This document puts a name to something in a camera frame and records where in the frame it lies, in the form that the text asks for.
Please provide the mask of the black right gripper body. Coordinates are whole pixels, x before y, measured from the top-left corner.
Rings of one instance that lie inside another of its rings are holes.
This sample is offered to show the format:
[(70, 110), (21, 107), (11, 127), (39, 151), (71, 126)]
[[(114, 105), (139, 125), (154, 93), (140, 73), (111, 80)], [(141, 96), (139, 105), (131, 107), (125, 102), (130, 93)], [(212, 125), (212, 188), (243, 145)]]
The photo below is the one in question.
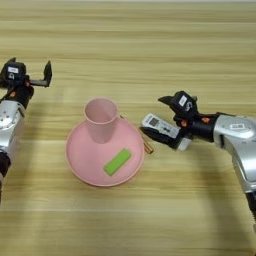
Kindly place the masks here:
[(178, 114), (174, 116), (176, 125), (180, 128), (178, 138), (175, 140), (175, 149), (185, 150), (186, 147), (182, 145), (185, 138), (192, 140), (199, 138), (212, 143), (213, 132), (216, 121), (219, 115), (215, 114), (195, 114), (191, 118), (181, 117)]

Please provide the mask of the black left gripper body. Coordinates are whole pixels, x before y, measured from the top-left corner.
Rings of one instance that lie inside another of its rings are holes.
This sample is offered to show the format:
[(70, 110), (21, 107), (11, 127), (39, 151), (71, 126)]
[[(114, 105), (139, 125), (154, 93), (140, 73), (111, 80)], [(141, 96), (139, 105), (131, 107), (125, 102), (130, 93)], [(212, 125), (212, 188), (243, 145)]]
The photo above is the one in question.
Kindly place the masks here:
[(43, 80), (28, 80), (19, 84), (18, 82), (12, 83), (1, 79), (0, 88), (6, 89), (7, 93), (0, 99), (0, 103), (5, 100), (15, 101), (27, 108), (30, 99), (34, 95), (34, 86), (45, 87), (46, 82)]

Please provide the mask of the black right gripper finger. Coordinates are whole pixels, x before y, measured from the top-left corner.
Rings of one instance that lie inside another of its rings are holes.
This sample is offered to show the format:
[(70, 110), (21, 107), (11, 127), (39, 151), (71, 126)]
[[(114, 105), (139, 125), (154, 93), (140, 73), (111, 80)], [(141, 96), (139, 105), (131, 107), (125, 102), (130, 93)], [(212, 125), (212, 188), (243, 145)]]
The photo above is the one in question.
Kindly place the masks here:
[(158, 99), (159, 102), (170, 105), (172, 102), (173, 97), (172, 96), (163, 96)]
[(150, 127), (141, 127), (140, 130), (152, 140), (165, 144), (173, 149), (177, 149), (181, 142), (180, 135), (177, 135), (175, 138), (172, 138), (169, 135), (160, 133), (158, 130)]

